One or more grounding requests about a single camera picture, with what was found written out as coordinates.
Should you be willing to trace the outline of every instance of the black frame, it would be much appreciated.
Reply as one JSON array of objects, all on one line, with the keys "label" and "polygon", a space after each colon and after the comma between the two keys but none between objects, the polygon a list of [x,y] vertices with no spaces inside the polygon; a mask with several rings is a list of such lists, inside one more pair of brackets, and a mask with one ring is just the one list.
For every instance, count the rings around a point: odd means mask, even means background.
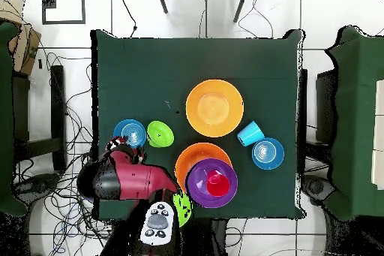
[{"label": "black frame", "polygon": [[67,155],[65,152],[64,70],[61,65],[51,67],[51,81],[52,138],[15,143],[14,161],[17,164],[20,161],[52,152],[53,169],[63,171],[67,167]]},{"label": "black frame", "polygon": [[69,21],[47,21],[46,19],[46,9],[48,7],[41,5],[43,25],[49,24],[86,24],[86,0],[81,0],[81,11],[82,11],[82,19],[81,20],[69,20]]}]

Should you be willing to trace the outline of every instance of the cup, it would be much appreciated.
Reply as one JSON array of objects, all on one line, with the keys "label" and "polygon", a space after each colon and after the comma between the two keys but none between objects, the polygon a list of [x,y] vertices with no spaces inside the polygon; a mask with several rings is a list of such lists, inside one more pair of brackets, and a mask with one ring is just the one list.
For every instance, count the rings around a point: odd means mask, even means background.
[{"label": "cup", "polygon": [[223,197],[230,190],[230,181],[220,172],[212,170],[207,175],[207,191],[214,197]]},{"label": "cup", "polygon": [[252,143],[264,139],[264,133],[255,122],[251,122],[237,134],[237,138],[243,146],[249,146]]}]

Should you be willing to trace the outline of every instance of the plate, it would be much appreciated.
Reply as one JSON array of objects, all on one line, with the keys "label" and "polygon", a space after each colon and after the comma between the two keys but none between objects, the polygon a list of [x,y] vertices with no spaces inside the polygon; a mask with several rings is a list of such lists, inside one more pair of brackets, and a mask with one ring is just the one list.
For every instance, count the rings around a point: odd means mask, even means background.
[{"label": "plate", "polygon": [[242,96],[225,80],[203,81],[192,89],[185,106],[192,128],[207,137],[222,137],[232,132],[244,112]]},{"label": "plate", "polygon": [[178,157],[175,165],[175,176],[181,189],[185,191],[185,177],[188,171],[199,161],[216,158],[232,166],[230,157],[222,148],[212,143],[195,143],[186,148]]}]

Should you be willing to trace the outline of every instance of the green object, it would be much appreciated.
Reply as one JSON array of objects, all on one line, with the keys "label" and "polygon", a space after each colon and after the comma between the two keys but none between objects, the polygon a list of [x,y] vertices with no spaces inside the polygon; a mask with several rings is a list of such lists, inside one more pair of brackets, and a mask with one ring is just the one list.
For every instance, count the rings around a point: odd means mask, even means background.
[{"label": "green object", "polygon": [[0,21],[0,212],[22,216],[27,207],[11,191],[14,179],[14,106],[12,103],[12,70],[14,62],[8,42],[19,33],[15,25]]},{"label": "green object", "polygon": [[[96,35],[92,48],[97,45],[94,75],[97,74],[98,86],[99,153],[110,139],[114,122],[129,116],[148,125],[156,117],[173,130],[175,140],[162,150],[145,146],[147,164],[165,167],[173,175],[176,160],[185,148],[210,142],[228,154],[238,176],[238,190],[230,203],[217,209],[193,205],[194,217],[302,217],[302,211],[295,206],[300,30],[274,40],[122,39],[98,30],[91,35]],[[143,78],[143,88],[127,92],[127,86],[142,84]],[[196,132],[185,113],[188,94],[207,79],[228,81],[244,100],[240,124],[219,138]],[[133,99],[135,106],[123,111],[113,109],[116,104],[128,104]],[[255,117],[265,134],[279,139],[284,147],[284,161],[275,170],[266,172],[255,166],[249,150],[236,137]]]},{"label": "green object", "polygon": [[168,147],[173,144],[175,139],[172,129],[157,120],[148,125],[147,133],[149,144],[155,148]]},{"label": "green object", "polygon": [[177,210],[178,225],[182,227],[192,215],[192,204],[184,192],[173,195],[173,204]]},{"label": "green object", "polygon": [[329,49],[338,68],[337,131],[331,148],[332,182],[325,201],[341,221],[357,215],[384,216],[384,191],[371,183],[377,80],[384,79],[384,38],[366,37],[353,26],[339,31]]}]

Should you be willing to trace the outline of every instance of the floor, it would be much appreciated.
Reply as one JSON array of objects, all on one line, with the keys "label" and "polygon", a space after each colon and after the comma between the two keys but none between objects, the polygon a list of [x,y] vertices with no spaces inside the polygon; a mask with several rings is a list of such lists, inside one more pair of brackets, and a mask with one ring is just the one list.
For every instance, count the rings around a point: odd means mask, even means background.
[{"label": "floor", "polygon": [[[125,0],[136,20],[137,30],[134,37],[153,38],[196,38],[205,34],[204,0],[165,0],[169,13],[165,14],[159,0]],[[233,22],[239,0],[208,0],[208,37],[209,38],[248,38],[253,35],[242,30]],[[253,0],[246,0],[240,19],[253,6]],[[332,46],[338,30],[345,25],[357,25],[369,35],[384,31],[384,0],[256,0],[255,8],[241,26],[261,38],[282,38],[290,29],[303,29],[305,32],[303,67],[308,69],[307,86],[307,123],[316,127],[316,90],[315,79],[318,73],[333,68],[331,59],[324,49]],[[41,0],[25,0],[23,18],[42,34],[41,43],[46,53],[61,56],[60,62],[65,70],[66,99],[79,92],[87,91],[90,82],[86,68],[90,64],[91,29],[105,29],[116,37],[129,37],[134,22],[130,19],[122,0],[85,0],[85,24],[43,25]],[[81,20],[80,0],[57,0],[56,10],[47,11],[47,20]],[[52,64],[55,56],[49,54]],[[30,122],[31,140],[50,137],[50,85],[46,56],[41,47],[37,59],[42,59],[43,68],[35,65],[31,74]],[[92,130],[91,95],[89,92],[72,98],[70,105],[81,118],[82,125]],[[315,139],[316,129],[307,128],[307,138]],[[67,139],[74,137],[71,121],[67,120]],[[70,151],[68,160],[74,155],[89,150],[85,139],[78,139]],[[23,171],[30,162],[20,165]],[[307,168],[319,165],[307,161]],[[80,162],[68,170],[68,177],[79,172]],[[50,155],[34,159],[34,166],[26,175],[50,172],[53,170]],[[85,239],[77,230],[61,244],[60,238],[68,227],[60,219],[66,216],[73,223],[78,218],[77,205],[68,199],[46,199],[39,201],[33,209],[30,224],[31,249],[34,254],[43,256],[98,256],[101,244],[90,235]],[[326,226],[323,211],[309,203],[301,194],[299,204],[306,212],[304,219],[294,221],[277,218],[234,218],[229,221],[226,243],[229,256],[323,256],[326,242]],[[239,231],[244,232],[240,239]]]}]

